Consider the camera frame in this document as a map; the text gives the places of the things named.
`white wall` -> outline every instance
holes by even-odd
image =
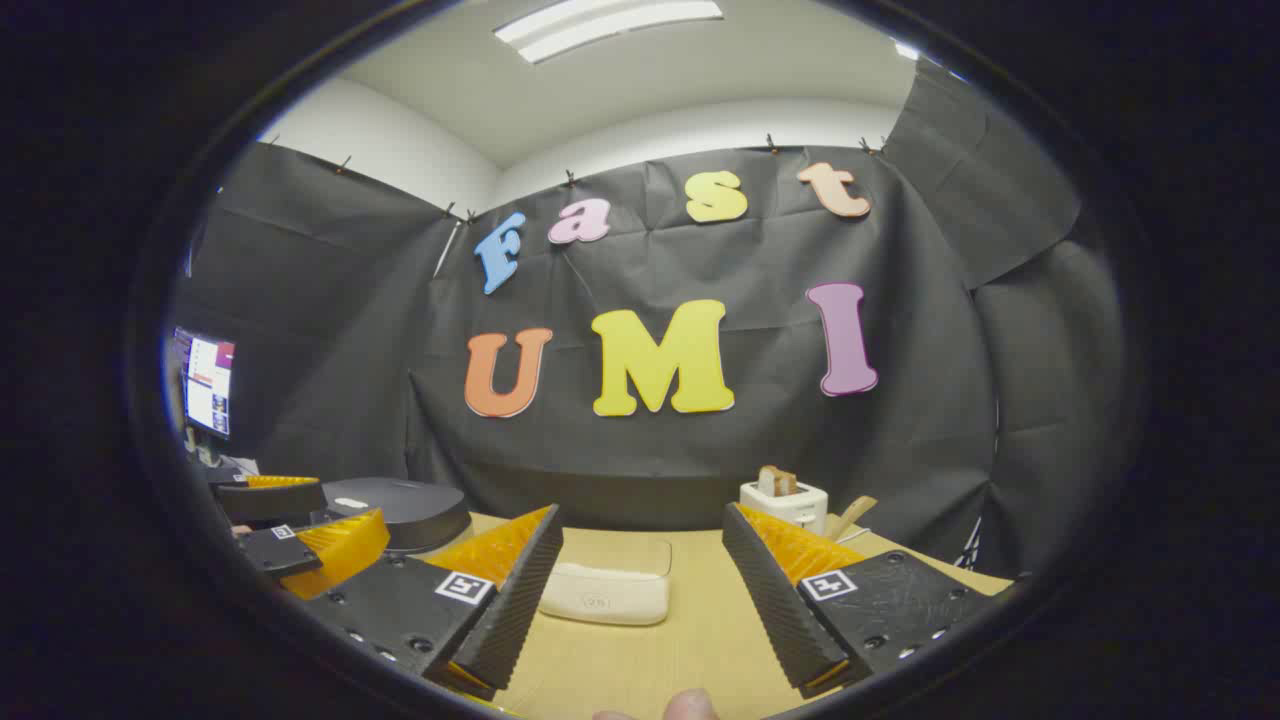
[[[430,118],[360,83],[334,78],[268,128],[283,145],[376,178],[453,214],[489,209],[498,167]]]
[[[483,213],[564,182],[701,150],[777,145],[879,147],[901,110],[840,100],[771,99],[701,105],[603,128],[500,170],[479,150],[390,97],[334,78],[294,105],[261,140],[342,163],[453,214]]]
[[[564,182],[631,163],[701,150],[776,145],[881,146],[900,108],[838,100],[748,100],[660,113],[595,131],[541,150],[504,170],[485,209]]]

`fluorescent light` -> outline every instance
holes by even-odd
[[[915,47],[911,47],[910,45],[902,45],[901,42],[895,42],[893,47],[897,50],[899,55],[906,58],[908,60],[920,59],[920,51],[916,50]]]
[[[685,20],[710,20],[723,17],[724,14],[721,12],[719,5],[710,0],[644,5],[586,20],[585,23],[579,23],[548,35],[536,42],[521,47],[520,55],[530,63],[538,63],[552,55],[558,55],[566,50],[628,29]]]
[[[530,13],[520,19],[512,20],[493,31],[498,40],[511,45],[521,37],[532,35],[543,28],[550,27],[561,20],[567,20],[575,15],[582,15],[600,8],[617,5],[626,0],[564,0],[541,10]]]

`foam letter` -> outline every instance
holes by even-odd
[[[662,410],[671,379],[680,370],[680,387],[671,396],[678,413],[714,413],[733,406],[733,391],[724,387],[719,360],[719,320],[724,304],[691,300],[671,316],[671,324],[654,345],[649,331],[632,310],[598,315],[591,329],[600,336],[604,356],[600,397],[593,404],[596,415],[618,416],[636,411],[636,398],[627,392],[627,375],[650,413]]]
[[[733,190],[741,184],[742,181],[728,170],[698,173],[689,178],[685,182],[689,217],[699,223],[741,218],[746,213],[746,196]]]
[[[872,204],[865,197],[850,197],[845,190],[846,182],[854,182],[849,170],[833,170],[831,163],[814,163],[796,176],[800,182],[808,182],[818,193],[822,206],[842,218],[861,218],[870,213]]]
[[[594,242],[609,233],[609,201],[593,197],[579,200],[561,210],[563,220],[552,225],[547,240],[556,245],[566,245],[575,240]]]
[[[858,319],[863,288],[827,283],[809,290],[805,297],[822,313],[822,332],[827,336],[827,377],[822,378],[822,392],[835,397],[876,387],[878,377],[867,366],[863,325]]]
[[[467,365],[467,379],[462,396],[467,407],[484,418],[511,418],[520,415],[538,395],[538,375],[543,365],[543,346],[552,338],[547,328],[530,328],[516,333],[520,346],[520,369],[516,373],[516,387],[498,395],[493,391],[493,366],[498,361],[498,348],[507,345],[502,333],[477,334],[467,342],[471,363]]]
[[[520,233],[516,228],[525,224],[524,213],[513,213],[502,222],[492,233],[476,243],[476,255],[484,264],[484,293],[490,295],[498,286],[507,282],[507,278],[516,274],[515,260],[508,260],[507,255],[520,252]]]

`black sheet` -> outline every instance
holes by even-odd
[[[796,179],[818,161],[852,173],[867,217],[837,217]],[[684,183],[714,170],[741,179],[749,208],[699,224]],[[611,202],[609,233],[548,242],[561,209],[589,197]],[[474,249],[516,211],[518,269],[485,295]],[[947,560],[968,548],[1002,575],[1037,568],[1116,479],[1102,438],[1133,359],[1106,247],[1124,238],[1103,238],[1015,122],[925,60],[883,152],[668,158],[454,224],[302,154],[248,152],[175,306],[179,324],[238,343],[232,450],[264,471],[443,483],[476,510],[559,502],[570,525],[617,529],[716,528],[737,486],[774,464],[827,489],[835,512],[870,495],[864,524],[878,533]],[[827,347],[805,291],[831,282],[865,292],[869,392],[819,389]],[[630,309],[660,341],[676,307],[701,299],[726,306],[735,406],[680,414],[673,382],[659,413],[596,416],[591,320]],[[534,327],[554,337],[530,406],[472,413],[467,341]],[[508,342],[498,392],[517,359]]]

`finger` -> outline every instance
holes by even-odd
[[[676,697],[667,703],[662,720],[719,720],[719,716],[712,707],[712,697],[707,691],[698,688],[676,693]]]

